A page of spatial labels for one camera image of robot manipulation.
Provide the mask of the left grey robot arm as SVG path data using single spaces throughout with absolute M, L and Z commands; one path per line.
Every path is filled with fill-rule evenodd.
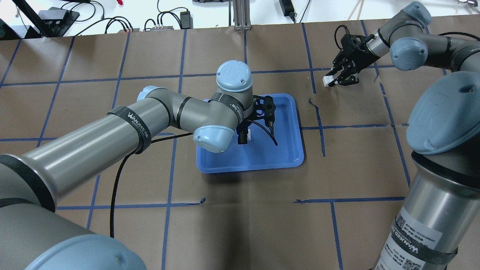
M 235 134 L 246 143 L 248 125 L 257 119 L 275 138 L 274 98 L 253 94 L 246 63 L 221 64 L 216 83 L 207 101 L 147 86 L 132 105 L 21 156 L 1 155 L 1 269 L 145 270 L 114 237 L 57 215 L 57 203 L 116 162 L 144 152 L 170 126 L 211 153 L 224 152 Z

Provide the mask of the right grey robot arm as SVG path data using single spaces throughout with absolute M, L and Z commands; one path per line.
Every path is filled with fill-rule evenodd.
M 360 71 L 387 53 L 402 71 L 451 71 L 422 94 L 409 117 L 406 139 L 418 170 L 374 270 L 446 270 L 479 212 L 479 37 L 425 33 L 431 22 L 413 1 L 368 36 L 345 26 L 323 78 L 326 87 L 357 84 Z

